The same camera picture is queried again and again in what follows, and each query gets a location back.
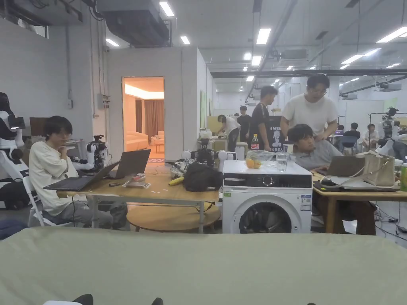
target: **chair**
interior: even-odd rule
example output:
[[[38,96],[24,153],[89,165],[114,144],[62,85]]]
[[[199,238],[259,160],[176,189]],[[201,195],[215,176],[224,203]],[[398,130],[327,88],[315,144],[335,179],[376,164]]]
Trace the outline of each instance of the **chair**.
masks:
[[[33,205],[30,211],[30,216],[28,219],[28,226],[30,227],[33,221],[33,218],[38,219],[39,224],[42,227],[45,227],[45,224],[52,227],[67,227],[73,225],[73,222],[70,221],[61,221],[51,216],[47,212],[42,211],[42,204],[39,200],[37,193],[34,190],[34,187],[31,183],[30,177],[23,177],[23,185],[26,189],[28,197],[30,198],[30,203]]]

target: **washing machine label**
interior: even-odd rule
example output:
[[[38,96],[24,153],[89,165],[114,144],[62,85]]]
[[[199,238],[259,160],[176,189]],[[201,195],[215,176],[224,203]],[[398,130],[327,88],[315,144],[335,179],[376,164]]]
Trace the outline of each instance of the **washing machine label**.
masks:
[[[310,211],[312,206],[311,195],[301,195],[301,211]]]

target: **washing machine control panel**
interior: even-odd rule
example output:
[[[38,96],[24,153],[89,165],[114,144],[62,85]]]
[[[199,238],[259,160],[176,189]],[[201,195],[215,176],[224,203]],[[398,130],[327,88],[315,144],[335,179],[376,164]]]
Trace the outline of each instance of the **washing machine control panel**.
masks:
[[[311,188],[311,175],[224,174],[225,186]]]

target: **gray pants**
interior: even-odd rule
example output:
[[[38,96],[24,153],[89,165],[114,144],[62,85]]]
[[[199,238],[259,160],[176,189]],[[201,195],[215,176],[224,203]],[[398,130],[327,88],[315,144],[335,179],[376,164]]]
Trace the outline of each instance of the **gray pants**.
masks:
[[[119,229],[127,227],[127,204],[125,202],[112,203],[109,201],[101,201],[98,205],[97,214],[99,228]],[[88,207],[86,202],[75,201],[73,204],[69,204],[56,217],[91,226],[93,220],[93,210],[92,207]]]

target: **washing machine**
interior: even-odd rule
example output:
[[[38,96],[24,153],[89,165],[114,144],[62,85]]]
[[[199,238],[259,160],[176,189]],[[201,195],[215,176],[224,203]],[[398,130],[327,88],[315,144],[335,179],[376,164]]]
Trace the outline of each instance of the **washing machine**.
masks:
[[[289,162],[287,170],[244,161],[223,166],[223,233],[310,233],[312,174]]]

